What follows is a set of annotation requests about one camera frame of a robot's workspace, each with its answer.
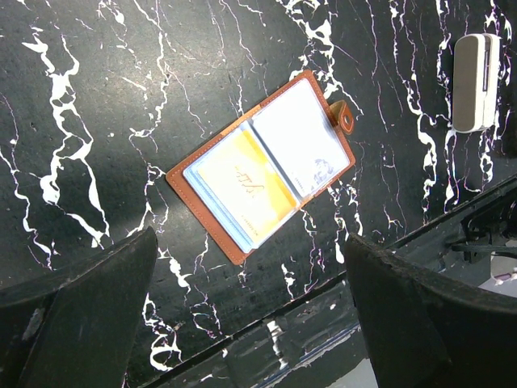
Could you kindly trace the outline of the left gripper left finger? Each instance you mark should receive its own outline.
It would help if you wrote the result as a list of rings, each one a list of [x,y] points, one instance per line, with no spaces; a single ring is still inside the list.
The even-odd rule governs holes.
[[[3,387],[121,387],[158,252],[153,228],[1,291]]]

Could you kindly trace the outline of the gold credit card black stripe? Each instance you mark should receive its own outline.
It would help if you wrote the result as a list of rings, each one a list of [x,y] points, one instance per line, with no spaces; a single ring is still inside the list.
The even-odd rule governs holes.
[[[297,198],[248,130],[235,130],[219,141],[200,158],[195,174],[253,246],[298,207]]]

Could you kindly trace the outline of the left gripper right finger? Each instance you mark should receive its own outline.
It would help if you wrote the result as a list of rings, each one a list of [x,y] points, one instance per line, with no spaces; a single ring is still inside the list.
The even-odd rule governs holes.
[[[380,387],[514,387],[516,300],[416,266],[361,238],[347,280]]]

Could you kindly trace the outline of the brown leather card holder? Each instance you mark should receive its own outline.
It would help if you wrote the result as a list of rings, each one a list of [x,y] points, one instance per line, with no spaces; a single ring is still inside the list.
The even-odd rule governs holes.
[[[329,104],[304,70],[166,174],[235,265],[350,170],[347,103]]]

